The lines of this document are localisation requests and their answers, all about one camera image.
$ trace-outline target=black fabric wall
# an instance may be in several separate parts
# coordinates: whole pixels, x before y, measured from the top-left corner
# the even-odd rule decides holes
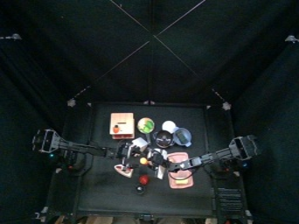
[[[0,14],[1,33],[14,33]],[[0,40],[0,223],[31,223],[50,182],[46,157],[31,151],[37,129],[61,130],[66,101],[25,42]]]
[[[284,49],[294,0],[2,1],[61,94],[86,101],[233,101]]]
[[[257,223],[299,223],[299,44],[289,44],[234,103],[238,135],[256,134],[262,154],[245,175]]]
[[[0,222],[25,223],[43,205],[50,177],[33,134],[61,131],[66,100],[90,85],[78,100],[220,103],[214,88],[237,134],[256,134],[264,150],[245,178],[249,209],[262,223],[297,223],[299,53],[284,42],[296,5],[1,1],[0,36],[22,40],[0,40]]]

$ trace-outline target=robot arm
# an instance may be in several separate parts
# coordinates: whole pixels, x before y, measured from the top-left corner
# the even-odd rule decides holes
[[[154,164],[165,167],[168,172],[177,172],[190,170],[194,167],[201,167],[220,160],[248,160],[258,153],[256,137],[249,135],[233,138],[226,149],[193,157],[180,163],[172,163],[170,161],[164,160],[158,154],[153,154],[149,160],[153,161]]]

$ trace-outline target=red object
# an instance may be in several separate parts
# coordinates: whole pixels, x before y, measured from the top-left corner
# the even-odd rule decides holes
[[[117,125],[113,127],[113,132],[114,132],[114,133],[118,132],[118,127],[117,127]]]
[[[146,175],[142,175],[142,176],[138,177],[138,183],[140,183],[142,186],[146,185],[148,180],[149,180],[149,178],[148,178]]]

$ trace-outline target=pink plate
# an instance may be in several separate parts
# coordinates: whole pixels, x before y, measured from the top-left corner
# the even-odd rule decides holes
[[[169,161],[173,163],[180,163],[181,161],[184,161],[189,158],[188,154],[185,152],[170,153],[170,154],[168,154],[166,157],[168,157]],[[192,172],[190,171],[169,172],[168,179],[169,179],[169,186],[173,189],[182,189],[182,188],[192,186]],[[177,184],[176,179],[184,179],[181,182],[185,182],[185,183]]]

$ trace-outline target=red fruit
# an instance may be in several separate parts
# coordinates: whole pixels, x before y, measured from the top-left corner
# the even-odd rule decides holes
[[[148,178],[146,175],[142,175],[142,176],[138,177],[138,183],[140,183],[142,186],[146,185],[148,180],[149,180],[149,178]]]

